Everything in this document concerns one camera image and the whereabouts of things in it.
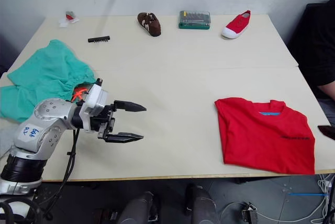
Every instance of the small red object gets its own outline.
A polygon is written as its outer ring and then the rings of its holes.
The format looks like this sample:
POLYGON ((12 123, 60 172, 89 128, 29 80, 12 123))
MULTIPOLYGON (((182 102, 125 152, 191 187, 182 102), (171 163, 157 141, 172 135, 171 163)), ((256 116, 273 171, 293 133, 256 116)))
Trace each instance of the small red object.
POLYGON ((74 89, 74 94, 72 96, 71 102, 75 101, 76 98, 79 98, 79 100, 82 100, 83 93, 87 92, 88 89, 86 87, 77 87, 74 89))
POLYGON ((238 15, 231 21, 222 31, 222 35, 227 38, 236 38, 244 32, 247 28, 250 20, 251 12, 247 10, 246 12, 238 15))
POLYGON ((74 17, 72 17, 72 16, 70 16, 70 15, 67 15, 67 14, 66 14, 66 18, 67 18, 68 20, 72 20, 72 19, 74 19, 74 17))

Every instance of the white label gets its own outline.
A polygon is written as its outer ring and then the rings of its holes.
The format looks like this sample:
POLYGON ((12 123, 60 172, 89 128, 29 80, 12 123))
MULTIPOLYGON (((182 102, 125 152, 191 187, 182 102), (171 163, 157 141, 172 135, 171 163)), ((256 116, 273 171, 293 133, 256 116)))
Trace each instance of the white label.
POLYGON ((26 126, 22 127, 18 139, 23 142, 35 140, 38 138, 42 131, 42 127, 38 127, 32 124, 26 124, 26 126))

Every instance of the red sneaker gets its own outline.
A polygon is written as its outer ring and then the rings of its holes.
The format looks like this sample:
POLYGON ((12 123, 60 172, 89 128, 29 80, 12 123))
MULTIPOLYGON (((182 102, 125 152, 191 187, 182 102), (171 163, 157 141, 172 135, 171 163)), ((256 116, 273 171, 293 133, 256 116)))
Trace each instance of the red sneaker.
POLYGON ((250 20, 250 10, 235 17, 223 30, 222 35, 228 38, 236 38, 241 35, 247 28, 250 20))

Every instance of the green cloth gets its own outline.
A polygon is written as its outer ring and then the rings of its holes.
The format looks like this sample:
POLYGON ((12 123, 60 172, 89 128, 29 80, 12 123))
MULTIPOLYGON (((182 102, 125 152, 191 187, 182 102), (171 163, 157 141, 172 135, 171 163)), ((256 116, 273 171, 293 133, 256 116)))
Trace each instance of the green cloth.
POLYGON ((0 89, 0 116, 18 122, 29 118, 42 100, 52 97, 71 100, 77 85, 95 82, 90 67, 59 40, 51 40, 7 76, 15 85, 0 89))

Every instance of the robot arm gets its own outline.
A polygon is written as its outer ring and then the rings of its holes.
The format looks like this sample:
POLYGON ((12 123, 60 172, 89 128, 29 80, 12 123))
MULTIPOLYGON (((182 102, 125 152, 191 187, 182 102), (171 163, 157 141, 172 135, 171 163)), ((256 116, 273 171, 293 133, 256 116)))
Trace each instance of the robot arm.
POLYGON ((46 99, 34 109, 29 119, 20 124, 10 150, 7 164, 0 175, 0 195, 24 195, 42 182, 43 168, 51 157, 63 132, 71 129, 97 131, 98 138, 106 142, 126 143, 142 139, 133 133, 111 134, 117 109, 144 111, 132 102, 114 101, 105 105, 107 92, 102 81, 88 91, 85 101, 71 103, 60 98, 46 99))

